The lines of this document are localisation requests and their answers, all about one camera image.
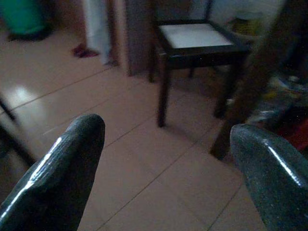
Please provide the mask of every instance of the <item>chair seat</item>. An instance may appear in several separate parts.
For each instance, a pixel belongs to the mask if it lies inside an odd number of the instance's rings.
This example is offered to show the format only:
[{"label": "chair seat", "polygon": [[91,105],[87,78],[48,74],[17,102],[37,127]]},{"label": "chair seat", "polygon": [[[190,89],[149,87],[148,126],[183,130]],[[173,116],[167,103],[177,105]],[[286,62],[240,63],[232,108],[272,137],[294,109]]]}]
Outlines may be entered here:
[{"label": "chair seat", "polygon": [[233,45],[208,23],[162,25],[159,28],[174,49]]}]

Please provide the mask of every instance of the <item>green bucket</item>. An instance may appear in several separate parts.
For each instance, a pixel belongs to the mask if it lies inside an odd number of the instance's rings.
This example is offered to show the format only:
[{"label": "green bucket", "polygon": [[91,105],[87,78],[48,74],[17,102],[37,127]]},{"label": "green bucket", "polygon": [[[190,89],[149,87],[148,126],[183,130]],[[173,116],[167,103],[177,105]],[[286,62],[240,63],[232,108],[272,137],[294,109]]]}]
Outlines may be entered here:
[{"label": "green bucket", "polygon": [[37,0],[0,0],[0,11],[14,36],[35,37],[47,28]]}]

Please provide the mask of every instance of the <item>white curtain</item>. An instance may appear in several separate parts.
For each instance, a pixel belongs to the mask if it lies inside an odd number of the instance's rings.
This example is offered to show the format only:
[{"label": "white curtain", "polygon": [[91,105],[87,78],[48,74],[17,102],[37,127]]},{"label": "white curtain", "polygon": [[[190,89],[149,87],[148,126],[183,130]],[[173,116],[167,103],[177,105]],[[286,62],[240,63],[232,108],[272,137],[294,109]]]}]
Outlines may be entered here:
[{"label": "white curtain", "polygon": [[110,60],[110,34],[105,0],[83,0],[87,47],[101,54],[102,63]]}]

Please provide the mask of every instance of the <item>beige floor tile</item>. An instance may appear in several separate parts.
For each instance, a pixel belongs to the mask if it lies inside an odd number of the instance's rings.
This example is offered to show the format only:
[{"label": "beige floor tile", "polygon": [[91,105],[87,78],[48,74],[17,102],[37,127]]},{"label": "beige floor tile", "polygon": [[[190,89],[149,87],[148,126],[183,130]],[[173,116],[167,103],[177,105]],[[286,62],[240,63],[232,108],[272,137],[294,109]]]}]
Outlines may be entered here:
[{"label": "beige floor tile", "polygon": [[204,231],[204,226],[159,182],[153,182],[108,221],[106,231]]},{"label": "beige floor tile", "polygon": [[104,220],[94,209],[91,200],[88,200],[77,231],[97,231],[103,223]]},{"label": "beige floor tile", "polygon": [[0,115],[0,123],[14,136],[22,141],[29,141],[42,132],[41,126],[32,116],[27,105],[12,110],[16,117],[13,122],[6,114]]},{"label": "beige floor tile", "polygon": [[74,118],[107,99],[122,93],[139,80],[127,79],[117,68],[46,95],[28,104],[44,131]]},{"label": "beige floor tile", "polygon": [[42,95],[55,91],[56,85],[46,79],[43,72],[21,72],[12,70],[0,77],[0,90],[5,96],[9,106],[16,108]]},{"label": "beige floor tile", "polygon": [[125,137],[125,143],[153,171],[160,173],[199,140],[217,121],[208,120],[200,125],[186,113],[182,98],[170,105],[169,118],[164,128],[159,128],[156,116],[137,127]]},{"label": "beige floor tile", "polygon": [[103,149],[90,195],[93,207],[108,220],[154,178],[149,168],[118,140]]},{"label": "beige floor tile", "polygon": [[71,49],[79,42],[78,37],[65,30],[55,31],[43,41],[6,42],[1,47],[2,55],[5,55],[6,59],[0,66],[3,67],[3,71],[8,71],[14,62],[15,68],[23,71],[27,71],[29,68],[46,71],[75,59]]},{"label": "beige floor tile", "polygon": [[197,144],[158,180],[209,227],[236,193],[242,179]]},{"label": "beige floor tile", "polygon": [[166,123],[174,119],[178,123],[194,123],[210,128],[218,119],[213,115],[216,101],[207,97],[185,95],[176,104],[167,108]]},{"label": "beige floor tile", "polygon": [[30,154],[38,161],[50,150],[52,144],[44,136],[38,136],[27,141],[25,146]]},{"label": "beige floor tile", "polygon": [[57,68],[51,68],[46,78],[58,88],[75,83],[112,67],[103,65],[100,57],[75,58]]},{"label": "beige floor tile", "polygon": [[223,78],[215,75],[211,68],[196,68],[192,78],[188,78],[189,69],[172,71],[172,86],[185,92],[217,97],[221,92]]},{"label": "beige floor tile", "polygon": [[[182,96],[173,92],[170,102]],[[141,83],[90,110],[106,123],[106,145],[140,125],[155,114],[157,85]]]},{"label": "beige floor tile", "polygon": [[[201,145],[206,153],[210,153],[211,147],[214,144],[220,129],[222,128],[224,121],[219,120],[211,130],[206,133],[198,142],[199,145]],[[233,159],[233,156],[231,153],[227,153],[226,157],[222,160],[222,163],[227,164],[230,167],[230,170],[237,174],[238,176],[242,177],[241,171],[236,166],[235,160]]]},{"label": "beige floor tile", "polygon": [[64,122],[51,130],[45,132],[40,137],[43,137],[46,142],[48,148],[51,148],[52,145],[56,142],[56,140],[65,132],[65,130],[68,128],[68,126],[71,124],[73,119],[68,120],[67,122]]},{"label": "beige floor tile", "polygon": [[265,231],[260,215],[245,186],[242,186],[210,231]]}]

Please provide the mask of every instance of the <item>wall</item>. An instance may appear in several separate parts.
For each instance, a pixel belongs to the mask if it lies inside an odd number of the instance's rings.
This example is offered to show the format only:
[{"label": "wall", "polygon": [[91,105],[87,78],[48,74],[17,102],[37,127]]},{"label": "wall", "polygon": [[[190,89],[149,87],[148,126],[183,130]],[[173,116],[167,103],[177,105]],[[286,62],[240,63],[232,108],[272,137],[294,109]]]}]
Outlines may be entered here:
[{"label": "wall", "polygon": [[124,72],[129,75],[127,1],[114,0],[114,12],[117,61]]},{"label": "wall", "polygon": [[158,20],[189,19],[193,0],[156,0]]},{"label": "wall", "polygon": [[149,41],[151,39],[150,1],[127,1],[129,75],[144,71],[148,66]]},{"label": "wall", "polygon": [[55,0],[55,14],[61,23],[85,40],[82,0]]},{"label": "wall", "polygon": [[[204,6],[207,0],[192,0],[191,19],[204,18]],[[237,11],[252,9],[263,12],[264,26],[269,27],[275,19],[285,0],[214,0],[211,20],[221,25],[232,19]]]}]

